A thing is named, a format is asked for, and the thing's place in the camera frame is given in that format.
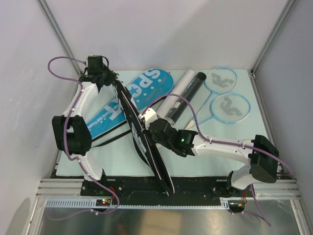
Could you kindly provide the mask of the white shuttlecock tube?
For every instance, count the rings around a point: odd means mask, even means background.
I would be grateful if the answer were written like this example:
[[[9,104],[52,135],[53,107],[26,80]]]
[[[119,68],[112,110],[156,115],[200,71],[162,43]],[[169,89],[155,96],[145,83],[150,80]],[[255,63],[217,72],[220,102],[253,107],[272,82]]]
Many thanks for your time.
[[[186,87],[190,84],[195,75],[196,74],[193,70],[187,70],[184,73],[184,75],[179,79],[179,81],[176,83],[176,85],[174,86],[170,93],[181,95],[186,89]],[[171,95],[167,96],[157,109],[156,111],[157,115],[159,115],[161,118],[164,118],[169,113],[173,105],[176,103],[177,99],[178,97],[176,96]]]

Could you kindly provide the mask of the black racket cover bag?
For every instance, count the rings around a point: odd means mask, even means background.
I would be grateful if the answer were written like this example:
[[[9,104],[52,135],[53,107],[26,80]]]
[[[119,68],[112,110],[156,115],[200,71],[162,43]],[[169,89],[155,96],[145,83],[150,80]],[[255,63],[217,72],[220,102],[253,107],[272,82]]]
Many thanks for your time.
[[[112,86],[118,99],[118,104],[122,108],[124,116],[132,132],[134,146],[138,155],[143,162],[150,167],[156,180],[162,188],[162,191],[167,196],[173,195],[175,193],[173,181],[160,152],[158,151],[157,153],[153,153],[151,151],[148,137],[144,133],[144,126],[138,118],[139,111],[132,100],[132,96],[119,80],[115,80]]]

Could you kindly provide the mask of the blue racket cover bag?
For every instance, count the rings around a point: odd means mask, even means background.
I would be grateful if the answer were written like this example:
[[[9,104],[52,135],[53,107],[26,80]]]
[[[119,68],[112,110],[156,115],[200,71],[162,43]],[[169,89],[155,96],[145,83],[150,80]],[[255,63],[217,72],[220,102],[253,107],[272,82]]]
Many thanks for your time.
[[[119,79],[130,92],[139,111],[161,95],[169,93],[174,87],[173,76],[166,70],[152,68],[142,72],[120,71]],[[121,108],[118,107],[116,96],[108,98],[105,94],[108,89],[101,90],[100,97],[95,99],[90,112],[93,114],[86,122],[92,137],[92,147],[101,147],[112,143],[129,133],[124,131],[114,137],[107,137],[111,132],[127,124]]]

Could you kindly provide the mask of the black shuttlecock tube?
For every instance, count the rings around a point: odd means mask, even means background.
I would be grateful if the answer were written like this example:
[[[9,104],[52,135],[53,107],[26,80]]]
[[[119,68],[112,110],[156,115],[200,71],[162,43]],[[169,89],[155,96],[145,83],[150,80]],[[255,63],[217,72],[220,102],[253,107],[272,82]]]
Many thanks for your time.
[[[206,80],[206,74],[203,72],[198,72],[194,78],[191,80],[191,82],[187,85],[187,87],[184,89],[182,94],[183,98],[185,98],[188,102],[190,102],[199,88],[202,86],[204,81]],[[169,110],[169,112],[166,114],[165,119],[169,121],[169,123],[174,126],[179,117],[182,115],[184,110],[187,107],[187,103],[181,99],[178,98],[173,107]]]

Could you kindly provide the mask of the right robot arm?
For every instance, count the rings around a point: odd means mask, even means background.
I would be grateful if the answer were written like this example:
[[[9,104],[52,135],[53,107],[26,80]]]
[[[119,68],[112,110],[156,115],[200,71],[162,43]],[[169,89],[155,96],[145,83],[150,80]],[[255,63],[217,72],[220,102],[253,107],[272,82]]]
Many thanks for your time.
[[[227,193],[238,196],[251,184],[273,184],[277,180],[278,149],[262,135],[252,140],[226,140],[202,137],[191,130],[177,130],[163,118],[149,118],[145,129],[152,140],[181,157],[213,156],[243,163],[228,175]]]

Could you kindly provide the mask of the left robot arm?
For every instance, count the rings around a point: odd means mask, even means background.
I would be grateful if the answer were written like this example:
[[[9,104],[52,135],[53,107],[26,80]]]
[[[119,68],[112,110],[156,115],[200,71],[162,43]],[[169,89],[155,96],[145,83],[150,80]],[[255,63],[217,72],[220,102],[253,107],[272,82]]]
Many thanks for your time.
[[[51,64],[57,59],[69,59],[85,65],[84,72],[78,79],[56,75]],[[107,181],[101,179],[103,169],[89,153],[92,136],[86,124],[86,114],[104,86],[109,86],[117,78],[117,73],[109,69],[109,60],[105,56],[90,54],[85,61],[58,56],[47,65],[49,72],[62,80],[77,83],[77,90],[68,108],[60,116],[52,119],[53,133],[57,148],[63,151],[69,161],[76,161],[84,173],[84,178],[93,181],[91,189],[97,195],[104,195],[109,188]]]

